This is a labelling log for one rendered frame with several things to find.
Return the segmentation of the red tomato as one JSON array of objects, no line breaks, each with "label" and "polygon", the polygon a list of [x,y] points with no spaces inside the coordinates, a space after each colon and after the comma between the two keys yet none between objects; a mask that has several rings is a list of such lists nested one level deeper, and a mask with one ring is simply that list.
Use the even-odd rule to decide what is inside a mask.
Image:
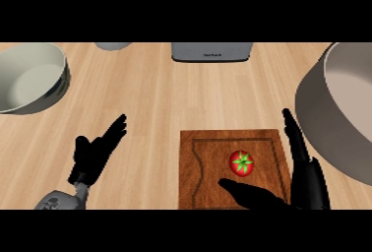
[{"label": "red tomato", "polygon": [[235,175],[246,177],[255,168],[255,160],[247,151],[235,151],[231,155],[231,169]]}]

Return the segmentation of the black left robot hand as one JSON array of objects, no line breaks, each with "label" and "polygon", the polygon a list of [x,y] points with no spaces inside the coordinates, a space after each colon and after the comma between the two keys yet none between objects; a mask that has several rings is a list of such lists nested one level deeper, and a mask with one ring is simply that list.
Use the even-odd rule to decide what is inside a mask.
[{"label": "black left robot hand", "polygon": [[128,115],[123,114],[105,134],[94,141],[85,136],[76,138],[74,166],[69,176],[69,183],[85,183],[92,186],[103,174],[110,156],[128,135]]}]

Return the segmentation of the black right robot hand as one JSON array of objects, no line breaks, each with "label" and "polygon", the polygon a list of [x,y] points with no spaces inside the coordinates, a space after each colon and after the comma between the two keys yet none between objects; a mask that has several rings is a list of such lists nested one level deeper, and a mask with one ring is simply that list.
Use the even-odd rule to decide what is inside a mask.
[{"label": "black right robot hand", "polygon": [[253,211],[330,210],[327,180],[320,160],[311,157],[302,128],[291,110],[283,110],[286,134],[290,139],[294,172],[291,181],[291,203],[287,203],[268,189],[222,178],[221,186],[231,193],[237,203]]}]

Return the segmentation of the grey rectangular appliance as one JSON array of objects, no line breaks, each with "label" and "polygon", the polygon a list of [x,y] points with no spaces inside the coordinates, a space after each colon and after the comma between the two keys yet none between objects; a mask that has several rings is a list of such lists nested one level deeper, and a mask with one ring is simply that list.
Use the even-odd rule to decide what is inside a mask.
[{"label": "grey rectangular appliance", "polygon": [[173,42],[178,62],[241,62],[250,57],[252,42]]}]

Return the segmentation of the large grey pot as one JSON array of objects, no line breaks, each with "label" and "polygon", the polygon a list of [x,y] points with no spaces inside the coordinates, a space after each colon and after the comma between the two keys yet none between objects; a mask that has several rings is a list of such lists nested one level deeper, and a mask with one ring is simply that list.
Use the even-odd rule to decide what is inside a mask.
[{"label": "large grey pot", "polygon": [[327,162],[372,186],[372,42],[328,47],[297,88],[296,113]]}]

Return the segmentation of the brown wooden cutting board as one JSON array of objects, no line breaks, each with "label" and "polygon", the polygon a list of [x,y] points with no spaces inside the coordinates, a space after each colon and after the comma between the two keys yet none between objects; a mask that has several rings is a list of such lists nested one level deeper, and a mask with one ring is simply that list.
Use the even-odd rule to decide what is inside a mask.
[{"label": "brown wooden cutting board", "polygon": [[181,132],[181,209],[241,209],[219,185],[222,178],[268,189],[291,202],[291,175],[278,129]]}]

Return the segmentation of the small grey round object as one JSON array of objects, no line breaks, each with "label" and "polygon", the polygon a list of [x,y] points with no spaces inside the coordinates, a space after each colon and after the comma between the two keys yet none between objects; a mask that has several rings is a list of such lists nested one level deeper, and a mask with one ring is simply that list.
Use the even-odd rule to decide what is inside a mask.
[{"label": "small grey round object", "polygon": [[97,46],[107,51],[122,50],[131,45],[129,42],[97,42]]}]

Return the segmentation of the pale grey bowl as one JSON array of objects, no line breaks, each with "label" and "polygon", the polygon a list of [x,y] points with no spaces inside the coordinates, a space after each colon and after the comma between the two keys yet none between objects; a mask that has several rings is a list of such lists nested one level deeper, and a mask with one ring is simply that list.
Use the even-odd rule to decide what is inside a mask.
[{"label": "pale grey bowl", "polygon": [[70,67],[54,43],[27,42],[0,52],[0,114],[49,109],[70,87]]}]

